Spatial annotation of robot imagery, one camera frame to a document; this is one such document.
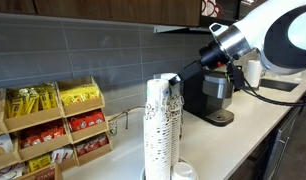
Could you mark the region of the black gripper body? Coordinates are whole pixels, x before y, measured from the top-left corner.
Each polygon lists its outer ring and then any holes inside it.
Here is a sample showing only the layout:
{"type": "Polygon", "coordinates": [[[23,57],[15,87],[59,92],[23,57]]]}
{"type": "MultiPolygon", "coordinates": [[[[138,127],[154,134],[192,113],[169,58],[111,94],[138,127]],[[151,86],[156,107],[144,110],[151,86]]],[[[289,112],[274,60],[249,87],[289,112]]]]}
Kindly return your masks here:
{"type": "Polygon", "coordinates": [[[220,64],[226,64],[229,58],[216,41],[211,41],[199,50],[200,63],[203,67],[216,69],[220,64]]]}

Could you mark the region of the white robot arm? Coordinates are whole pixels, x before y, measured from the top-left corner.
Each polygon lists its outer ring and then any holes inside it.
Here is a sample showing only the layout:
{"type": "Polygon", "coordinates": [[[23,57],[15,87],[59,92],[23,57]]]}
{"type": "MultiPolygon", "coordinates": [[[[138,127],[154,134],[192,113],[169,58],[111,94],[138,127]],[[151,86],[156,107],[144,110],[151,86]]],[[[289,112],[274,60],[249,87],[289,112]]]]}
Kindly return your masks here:
{"type": "Polygon", "coordinates": [[[289,75],[306,70],[306,0],[266,0],[230,26],[213,23],[214,40],[199,50],[200,58],[177,73],[172,85],[256,50],[262,67],[289,75]]]}

